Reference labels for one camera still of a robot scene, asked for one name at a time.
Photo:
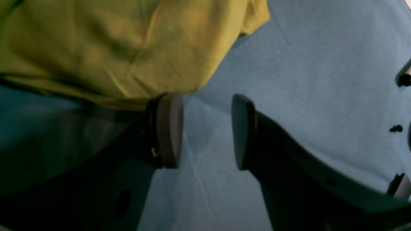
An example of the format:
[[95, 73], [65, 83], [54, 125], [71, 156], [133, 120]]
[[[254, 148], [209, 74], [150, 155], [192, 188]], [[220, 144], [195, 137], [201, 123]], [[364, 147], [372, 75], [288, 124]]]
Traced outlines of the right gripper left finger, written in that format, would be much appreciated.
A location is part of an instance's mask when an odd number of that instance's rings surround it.
[[150, 150], [158, 166], [177, 169], [183, 146], [184, 101], [181, 93], [165, 93], [146, 107]]

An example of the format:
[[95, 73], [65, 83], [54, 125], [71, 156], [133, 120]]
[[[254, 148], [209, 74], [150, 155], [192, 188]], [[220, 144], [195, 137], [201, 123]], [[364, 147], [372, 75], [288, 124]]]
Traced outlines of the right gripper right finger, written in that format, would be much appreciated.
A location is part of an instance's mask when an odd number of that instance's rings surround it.
[[259, 182], [275, 231], [409, 231], [410, 202], [338, 173], [235, 94], [235, 160]]

